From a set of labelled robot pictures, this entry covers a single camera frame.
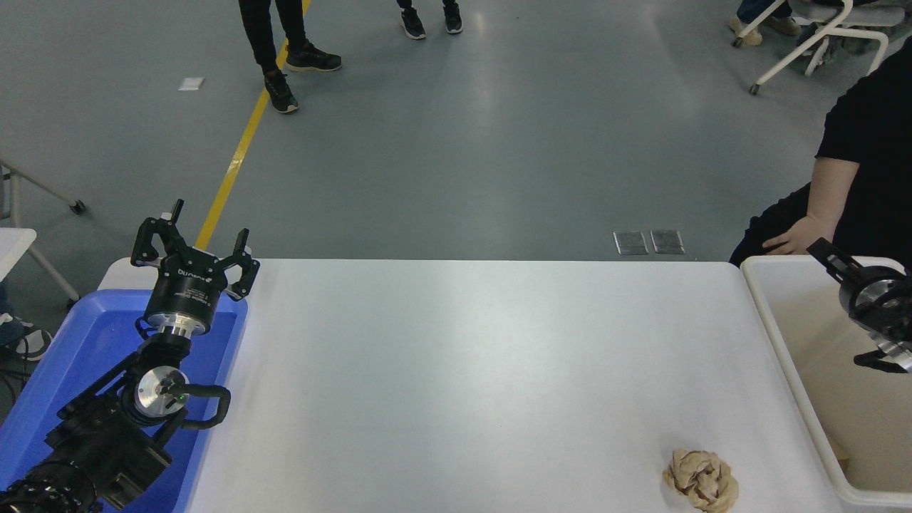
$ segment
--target human arm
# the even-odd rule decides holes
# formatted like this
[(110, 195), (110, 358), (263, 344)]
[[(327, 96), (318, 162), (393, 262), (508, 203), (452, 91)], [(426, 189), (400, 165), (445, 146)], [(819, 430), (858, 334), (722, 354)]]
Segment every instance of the human arm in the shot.
[(832, 242), (857, 172), (857, 162), (818, 157), (811, 177), (807, 215), (784, 234), (765, 241), (767, 255), (806, 255), (807, 247), (818, 238)]

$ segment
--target concrete floor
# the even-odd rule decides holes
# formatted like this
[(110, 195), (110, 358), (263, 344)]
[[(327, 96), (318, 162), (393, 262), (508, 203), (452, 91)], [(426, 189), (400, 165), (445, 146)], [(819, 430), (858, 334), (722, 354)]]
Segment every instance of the concrete floor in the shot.
[[(256, 257), (726, 260), (807, 182), (869, 63), (789, 68), (752, 97), (793, 41), (731, 47), (733, 0), (461, 6), (448, 36), (416, 0), (412, 41), (392, 0), (313, 0), (308, 35), (344, 67), (289, 74), (303, 108), (264, 114), (208, 249), (249, 227)], [(195, 239), (263, 86), (235, 4), (0, 1), (0, 47), (0, 155), (89, 208), (24, 190), (36, 246), (81, 294), (179, 197)], [(613, 231), (650, 229), (686, 255), (617, 253)], [(59, 326), (66, 297), (30, 258), (8, 283), (22, 317)]]

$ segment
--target shoe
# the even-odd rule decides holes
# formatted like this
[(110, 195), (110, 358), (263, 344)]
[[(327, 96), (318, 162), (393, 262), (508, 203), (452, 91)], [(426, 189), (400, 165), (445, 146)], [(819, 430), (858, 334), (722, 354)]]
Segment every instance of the shoe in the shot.
[(459, 16), (459, 4), (443, 7), (443, 21), (447, 25), (447, 34), (462, 32), (462, 16)]
[(424, 25), (421, 24), (415, 7), (402, 9), (402, 30), (412, 39), (424, 39)]
[(342, 58), (338, 55), (327, 54), (307, 41), (298, 52), (288, 50), (288, 60), (285, 61), (288, 69), (292, 71), (336, 71), (342, 68)]
[(22, 325), (26, 327), (26, 334), (19, 339), (16, 355), (27, 361), (41, 360), (47, 351), (47, 346), (51, 345), (51, 334), (27, 322)]
[(801, 31), (801, 35), (798, 36), (797, 40), (795, 40), (795, 46), (796, 47), (801, 46), (805, 41), (807, 41), (808, 39), (813, 37), (814, 34), (817, 33), (817, 30), (819, 28), (820, 28), (820, 26), (816, 23), (811, 23), (808, 26), (806, 26), (805, 28), (803, 28)]
[[(817, 53), (817, 49), (820, 48), (820, 46), (823, 43), (824, 43), (823, 41), (820, 41), (816, 45), (806, 49), (804, 52), (802, 52), (801, 57), (814, 58), (814, 54)], [(834, 41), (831, 39), (829, 44), (826, 47), (826, 50), (824, 50), (824, 53), (821, 54), (820, 61), (818, 61), (813, 67), (810, 67), (810, 63), (808, 63), (809, 68), (805, 71), (805, 74), (810, 76), (811, 73), (813, 73), (815, 69), (817, 69), (825, 64), (832, 64), (836, 60), (835, 49), (836, 49), (836, 45), (834, 44)]]
[[(744, 25), (737, 16), (732, 16), (729, 20), (729, 28), (731, 29), (731, 32), (735, 33), (735, 36), (740, 34), (746, 26), (747, 25)], [(759, 30), (754, 28), (751, 32), (747, 33), (747, 36), (745, 36), (742, 41), (749, 47), (758, 47), (760, 43), (763, 42), (763, 36), (760, 35)]]
[(780, 34), (785, 34), (786, 36), (797, 36), (801, 34), (801, 26), (795, 23), (795, 20), (790, 16), (785, 18), (769, 16), (763, 20), (762, 24), (772, 28)]
[(269, 92), (269, 99), (273, 102), (273, 108), (282, 114), (291, 114), (297, 110), (297, 100), (295, 95), (291, 94), (291, 88), (288, 82), (285, 82), (285, 74), (279, 73), (274, 78), (263, 77), (266, 85), (266, 91)]

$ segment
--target person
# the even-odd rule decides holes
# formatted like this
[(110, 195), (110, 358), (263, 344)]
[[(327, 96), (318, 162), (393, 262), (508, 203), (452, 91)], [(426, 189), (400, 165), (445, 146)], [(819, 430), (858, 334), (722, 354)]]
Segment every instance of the person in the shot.
[(823, 237), (850, 255), (912, 268), (912, 39), (826, 116), (811, 182), (753, 217), (731, 254), (806, 254)]
[[(775, 0), (741, 0), (738, 11), (735, 16), (729, 20), (729, 28), (735, 34), (739, 34), (746, 26), (750, 25), (757, 16), (763, 11), (769, 9)], [(786, 36), (797, 36), (801, 34), (801, 27), (792, 19), (792, 8), (788, 2), (783, 3), (772, 12), (772, 16), (762, 22), (764, 25), (772, 27), (777, 32)], [(763, 42), (763, 36), (760, 31), (754, 28), (743, 39), (744, 44), (757, 47)]]
[[(273, 26), (269, 17), (271, 0), (238, 0), (244, 32), (254, 51), (256, 64), (263, 70), (264, 84), (273, 108), (282, 114), (291, 114), (298, 108), (286, 75), (275, 62)], [(342, 58), (315, 47), (304, 30), (304, 8), (301, 0), (275, 0), (275, 9), (288, 39), (288, 60), (292, 71), (335, 71), (342, 67)]]
[(18, 358), (39, 361), (50, 343), (50, 333), (16, 317), (6, 295), (6, 280), (0, 281), (0, 348)]
[[(412, 39), (424, 39), (424, 25), (418, 17), (418, 10), (411, 5), (411, 0), (396, 0), (402, 9), (402, 29), (405, 35)], [(459, 14), (459, 4), (456, 0), (443, 0), (443, 24), (447, 27), (447, 34), (462, 32), (462, 16)]]

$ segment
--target yellow floor line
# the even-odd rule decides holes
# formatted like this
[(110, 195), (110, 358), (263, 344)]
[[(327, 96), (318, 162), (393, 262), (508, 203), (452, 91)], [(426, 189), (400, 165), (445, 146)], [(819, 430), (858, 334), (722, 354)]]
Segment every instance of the yellow floor line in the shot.
[[(304, 13), (306, 13), (307, 8), (310, 6), (310, 0), (303, 0), (301, 6), (303, 7)], [(276, 60), (279, 69), (285, 65), (285, 59), (288, 57), (288, 51), (285, 49), (287, 46), (288, 41), (286, 40), (282, 44), (282, 51), (279, 52), (278, 59)], [(234, 180), (237, 178), (238, 173), (241, 172), (241, 164), (244, 163), (244, 157), (247, 156), (247, 149), (250, 148), (250, 142), (254, 139), (256, 129), (260, 126), (260, 118), (263, 117), (263, 112), (266, 110), (268, 104), (269, 93), (263, 88), (263, 92), (260, 93), (260, 99), (256, 102), (256, 107), (254, 107), (254, 113), (250, 115), (250, 120), (247, 121), (244, 135), (241, 136), (241, 141), (238, 143), (237, 149), (234, 150), (234, 157), (231, 159), (228, 171), (225, 172), (225, 176), (222, 179), (222, 185), (219, 186), (219, 191), (215, 194), (215, 200), (212, 201), (212, 206), (209, 207), (209, 214), (206, 215), (206, 220), (202, 224), (200, 234), (196, 237), (196, 242), (193, 244), (202, 250), (206, 249), (210, 239), (212, 239), (215, 225), (218, 224), (219, 217), (222, 216), (222, 210), (224, 210), (225, 204), (228, 202), (228, 195), (231, 194), (232, 187), (234, 187)]]

